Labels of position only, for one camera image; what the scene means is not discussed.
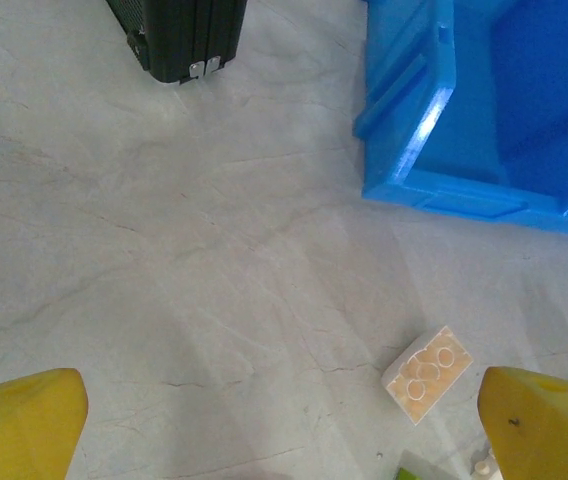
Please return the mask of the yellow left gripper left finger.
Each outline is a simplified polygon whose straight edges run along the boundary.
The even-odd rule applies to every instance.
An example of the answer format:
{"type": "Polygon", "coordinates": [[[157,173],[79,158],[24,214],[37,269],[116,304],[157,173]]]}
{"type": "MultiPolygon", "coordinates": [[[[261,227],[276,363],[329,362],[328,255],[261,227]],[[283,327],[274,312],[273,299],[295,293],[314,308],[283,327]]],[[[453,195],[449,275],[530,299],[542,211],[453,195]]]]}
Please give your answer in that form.
{"type": "Polygon", "coordinates": [[[0,480],[65,480],[88,407],[73,368],[0,383],[0,480]]]}

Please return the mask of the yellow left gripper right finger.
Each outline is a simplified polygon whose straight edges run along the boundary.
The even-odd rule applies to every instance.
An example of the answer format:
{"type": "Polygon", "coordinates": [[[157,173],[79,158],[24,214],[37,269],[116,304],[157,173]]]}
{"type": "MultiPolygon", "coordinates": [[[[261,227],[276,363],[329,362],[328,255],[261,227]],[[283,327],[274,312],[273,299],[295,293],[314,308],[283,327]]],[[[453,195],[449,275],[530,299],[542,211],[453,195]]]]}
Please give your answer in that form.
{"type": "Polygon", "coordinates": [[[490,367],[480,421],[504,480],[568,480],[568,381],[490,367]]]}

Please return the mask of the small white lego brick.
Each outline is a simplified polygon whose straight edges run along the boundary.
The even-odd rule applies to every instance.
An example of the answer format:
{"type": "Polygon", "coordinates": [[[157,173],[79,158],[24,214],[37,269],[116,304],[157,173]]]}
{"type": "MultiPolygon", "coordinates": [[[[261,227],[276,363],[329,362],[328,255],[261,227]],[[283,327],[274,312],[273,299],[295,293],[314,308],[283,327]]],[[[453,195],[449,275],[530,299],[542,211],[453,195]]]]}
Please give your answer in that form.
{"type": "Polygon", "coordinates": [[[483,460],[475,463],[471,480],[504,480],[492,448],[483,460]]]}

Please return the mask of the white two-by-four lego brick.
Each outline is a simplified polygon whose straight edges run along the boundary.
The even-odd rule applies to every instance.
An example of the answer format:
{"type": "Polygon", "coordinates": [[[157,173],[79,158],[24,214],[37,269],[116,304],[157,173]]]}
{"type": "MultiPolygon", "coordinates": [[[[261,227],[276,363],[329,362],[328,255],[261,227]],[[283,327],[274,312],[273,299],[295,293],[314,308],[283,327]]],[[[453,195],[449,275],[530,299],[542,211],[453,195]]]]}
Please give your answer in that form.
{"type": "Polygon", "coordinates": [[[413,425],[418,425],[473,363],[448,326],[426,332],[384,371],[381,383],[413,425]]]}

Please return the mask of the green lego brick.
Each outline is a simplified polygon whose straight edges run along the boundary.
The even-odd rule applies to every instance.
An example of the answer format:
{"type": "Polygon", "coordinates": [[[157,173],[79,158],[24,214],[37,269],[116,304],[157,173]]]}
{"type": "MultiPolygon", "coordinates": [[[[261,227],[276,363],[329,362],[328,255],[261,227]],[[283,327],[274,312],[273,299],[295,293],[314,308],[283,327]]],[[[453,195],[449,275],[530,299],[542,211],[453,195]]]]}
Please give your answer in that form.
{"type": "Polygon", "coordinates": [[[401,465],[398,467],[393,480],[436,480],[429,468],[401,465]]]}

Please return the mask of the blue three-compartment bin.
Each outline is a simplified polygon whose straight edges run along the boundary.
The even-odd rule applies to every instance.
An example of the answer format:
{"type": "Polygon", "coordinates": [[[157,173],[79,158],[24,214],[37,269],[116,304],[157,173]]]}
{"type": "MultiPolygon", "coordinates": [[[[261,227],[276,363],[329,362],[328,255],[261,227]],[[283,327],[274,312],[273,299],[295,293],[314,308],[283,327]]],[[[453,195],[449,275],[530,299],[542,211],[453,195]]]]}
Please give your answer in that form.
{"type": "Polygon", "coordinates": [[[366,0],[365,198],[568,234],[568,0],[366,0]]]}

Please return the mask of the black hard case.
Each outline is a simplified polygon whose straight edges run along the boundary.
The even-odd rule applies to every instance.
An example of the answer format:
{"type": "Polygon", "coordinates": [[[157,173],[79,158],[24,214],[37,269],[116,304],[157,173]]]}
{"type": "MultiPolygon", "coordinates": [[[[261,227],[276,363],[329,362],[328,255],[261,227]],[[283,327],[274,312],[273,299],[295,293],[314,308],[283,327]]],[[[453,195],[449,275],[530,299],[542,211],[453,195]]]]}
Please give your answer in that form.
{"type": "Polygon", "coordinates": [[[183,84],[237,53],[248,0],[106,0],[143,70],[183,84]]]}

